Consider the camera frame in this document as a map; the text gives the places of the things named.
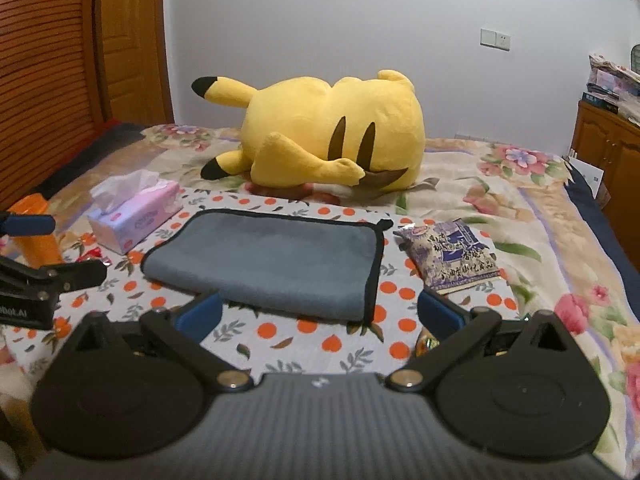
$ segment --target wooden door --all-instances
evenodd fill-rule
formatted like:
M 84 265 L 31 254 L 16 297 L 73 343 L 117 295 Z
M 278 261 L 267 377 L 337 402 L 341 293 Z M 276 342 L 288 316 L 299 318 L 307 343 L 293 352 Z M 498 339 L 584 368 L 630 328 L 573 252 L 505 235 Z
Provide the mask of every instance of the wooden door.
M 640 269 L 640 133 L 630 128 L 617 130 L 604 166 L 604 183 L 611 194 L 604 213 L 626 255 Z
M 172 122 L 162 0 L 97 1 L 98 65 L 102 62 L 107 115 L 144 125 Z
M 580 103 L 572 148 L 578 154 L 578 159 L 604 169 L 618 126 L 607 119 L 608 112 L 592 108 Z

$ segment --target wall light switch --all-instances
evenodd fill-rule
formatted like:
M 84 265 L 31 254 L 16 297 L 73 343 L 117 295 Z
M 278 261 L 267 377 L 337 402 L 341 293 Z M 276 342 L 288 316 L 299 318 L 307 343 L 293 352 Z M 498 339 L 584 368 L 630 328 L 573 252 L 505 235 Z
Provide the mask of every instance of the wall light switch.
M 480 29 L 480 44 L 484 46 L 495 46 L 497 33 L 494 30 Z

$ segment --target wall socket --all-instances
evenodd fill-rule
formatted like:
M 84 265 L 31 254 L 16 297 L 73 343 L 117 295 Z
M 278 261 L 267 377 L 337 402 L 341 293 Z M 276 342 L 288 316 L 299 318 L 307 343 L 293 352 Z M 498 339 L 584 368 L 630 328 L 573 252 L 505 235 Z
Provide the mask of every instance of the wall socket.
M 499 48 L 500 50 L 511 50 L 511 36 L 494 30 L 480 29 L 480 44 Z

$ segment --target black ear tip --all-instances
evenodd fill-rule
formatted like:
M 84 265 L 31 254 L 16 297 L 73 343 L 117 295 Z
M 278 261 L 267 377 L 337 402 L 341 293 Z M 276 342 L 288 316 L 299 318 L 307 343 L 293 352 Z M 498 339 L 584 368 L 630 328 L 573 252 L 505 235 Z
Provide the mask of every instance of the black ear tip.
M 215 83 L 217 80 L 217 77 L 212 76 L 199 77 L 196 79 L 196 81 L 191 83 L 191 89 L 200 97 L 204 97 L 204 94 L 207 93 L 207 90 L 209 90 L 210 86 L 213 85 L 213 83 Z
M 229 176 L 229 174 L 220 168 L 220 165 L 215 158 L 212 158 L 207 162 L 200 171 L 200 178 L 203 178 L 204 180 L 217 180 L 219 178 L 225 178 L 226 176 Z

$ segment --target bed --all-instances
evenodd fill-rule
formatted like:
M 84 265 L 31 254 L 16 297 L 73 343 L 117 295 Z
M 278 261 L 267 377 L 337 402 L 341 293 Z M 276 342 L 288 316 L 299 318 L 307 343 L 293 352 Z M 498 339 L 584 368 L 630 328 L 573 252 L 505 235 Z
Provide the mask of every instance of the bed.
M 515 147 L 428 139 L 420 176 L 408 190 L 379 194 L 313 186 L 274 198 L 261 194 L 263 190 L 242 176 L 200 179 L 200 168 L 209 159 L 237 147 L 235 129 L 165 124 L 141 134 L 122 133 L 115 145 L 120 148 L 99 162 L 98 156 L 94 167 L 75 166 L 67 170 L 71 175 L 62 170 L 55 182 L 41 186 L 45 194 L 52 194 L 72 180 L 50 198 L 67 260 L 96 246 L 83 215 L 92 207 L 88 190 L 110 175 L 141 168 L 157 171 L 181 184 L 184 210 L 127 256 L 108 253 L 113 265 L 107 281 L 97 289 L 62 297 L 52 332 L 4 328 L 4 355 L 11 363 L 0 367 L 0 383 L 14 397 L 28 399 L 31 385 L 89 310 L 108 310 L 112 320 L 130 320 L 152 306 L 174 306 L 189 299 L 148 282 L 139 266 L 146 250 L 170 237 L 199 209 L 226 206 L 348 221 L 385 216 L 398 226 L 462 218 L 490 240 L 503 278 L 498 286 L 503 288 L 480 286 L 452 299 L 486 302 L 513 317 L 540 308 L 555 310 L 575 334 L 611 399 L 611 417 L 597 456 L 621 476 L 632 477 L 640 470 L 638 273 L 616 246 L 584 181 L 578 174 L 572 178 L 560 158 L 532 152 L 536 163 L 521 166 L 506 158 L 506 150 Z M 415 296 L 422 282 L 398 250 L 398 241 L 391 234 L 386 238 L 389 251 L 383 259 L 375 328 L 228 304 L 203 346 L 235 366 L 250 368 L 258 378 L 264 372 L 303 370 L 388 373 L 401 366 L 420 332 Z M 12 254 L 10 246 L 2 250 Z

